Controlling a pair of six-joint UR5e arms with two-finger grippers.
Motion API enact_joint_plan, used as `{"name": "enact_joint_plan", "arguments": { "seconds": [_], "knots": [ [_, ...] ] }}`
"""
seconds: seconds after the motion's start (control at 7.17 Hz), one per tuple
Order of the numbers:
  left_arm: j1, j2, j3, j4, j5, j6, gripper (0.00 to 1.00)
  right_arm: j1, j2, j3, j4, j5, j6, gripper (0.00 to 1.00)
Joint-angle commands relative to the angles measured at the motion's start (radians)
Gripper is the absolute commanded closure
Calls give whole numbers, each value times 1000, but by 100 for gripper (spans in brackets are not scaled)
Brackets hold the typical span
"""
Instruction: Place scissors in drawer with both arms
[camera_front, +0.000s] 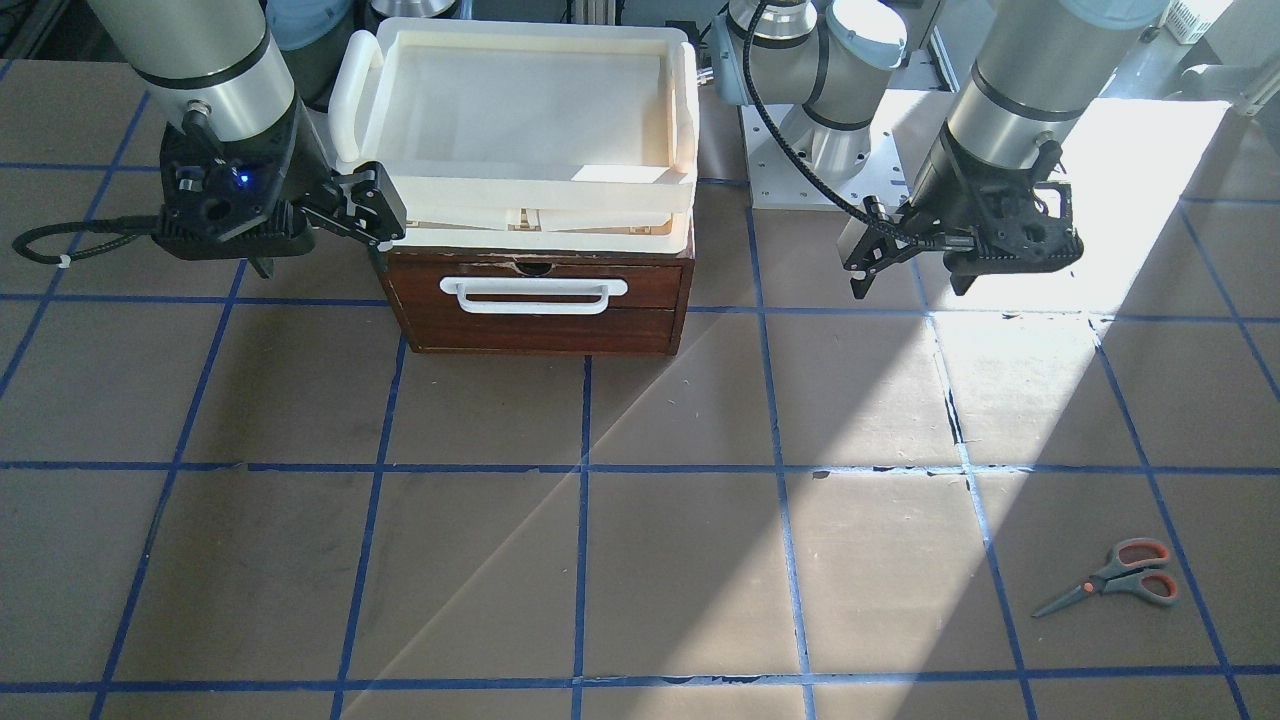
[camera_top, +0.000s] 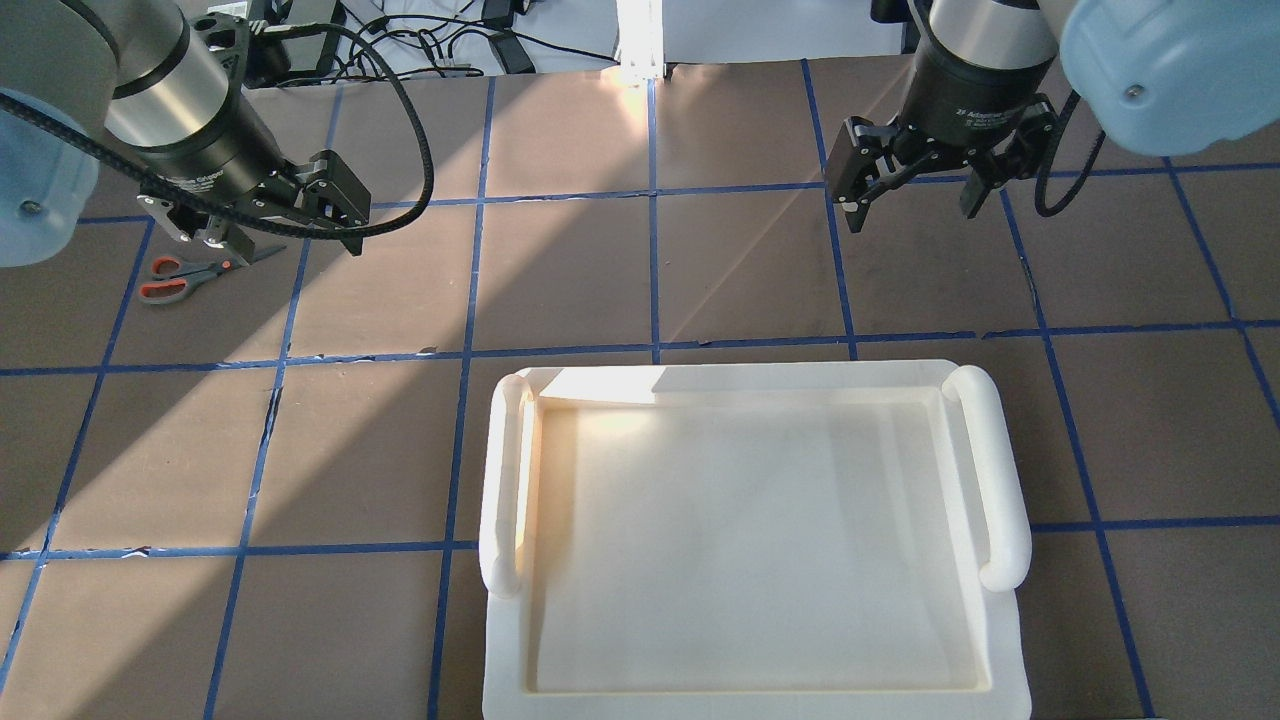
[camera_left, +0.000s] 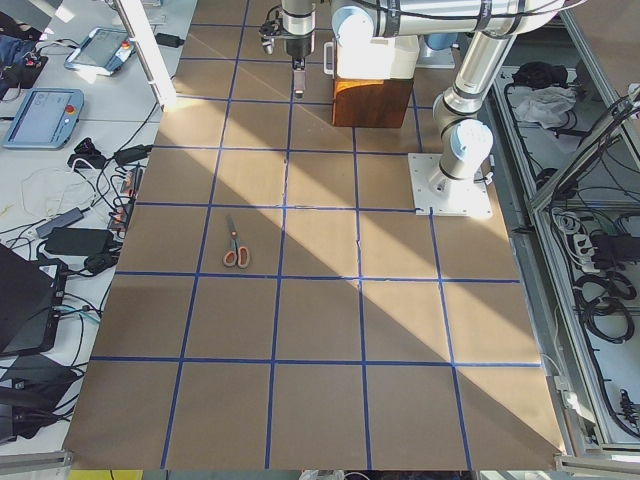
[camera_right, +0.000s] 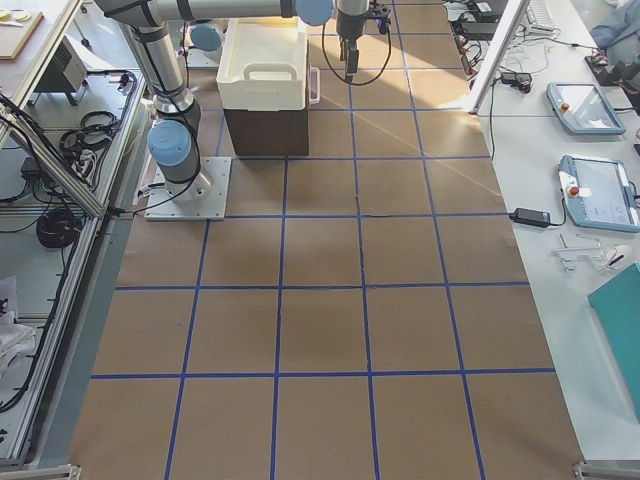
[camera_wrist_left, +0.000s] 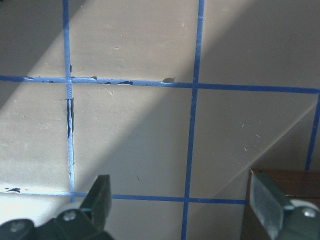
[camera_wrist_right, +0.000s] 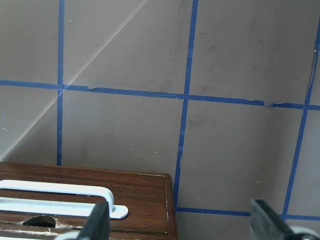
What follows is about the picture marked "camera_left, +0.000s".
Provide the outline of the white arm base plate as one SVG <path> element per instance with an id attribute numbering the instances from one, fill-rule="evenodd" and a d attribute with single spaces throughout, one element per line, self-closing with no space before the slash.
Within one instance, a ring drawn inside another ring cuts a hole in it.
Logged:
<path id="1" fill-rule="evenodd" d="M 474 179 L 452 180 L 440 170 L 441 154 L 410 153 L 408 166 L 417 215 L 488 219 L 493 211 L 478 170 Z"/>

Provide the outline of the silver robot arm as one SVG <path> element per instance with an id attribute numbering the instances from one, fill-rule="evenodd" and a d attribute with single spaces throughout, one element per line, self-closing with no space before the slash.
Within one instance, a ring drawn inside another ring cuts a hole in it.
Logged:
<path id="1" fill-rule="evenodd" d="M 306 58 L 314 51 L 315 2 L 310 0 L 282 0 L 281 20 L 285 51 L 291 57 L 293 94 L 297 99 L 306 89 Z"/>
<path id="2" fill-rule="evenodd" d="M 471 180 L 487 158 L 493 137 L 479 126 L 480 143 L 456 154 L 454 131 L 476 116 L 516 36 L 548 23 L 563 1 L 333 1 L 332 29 L 344 46 L 374 37 L 473 34 L 453 84 L 434 105 L 434 121 L 443 141 L 439 175 Z"/>

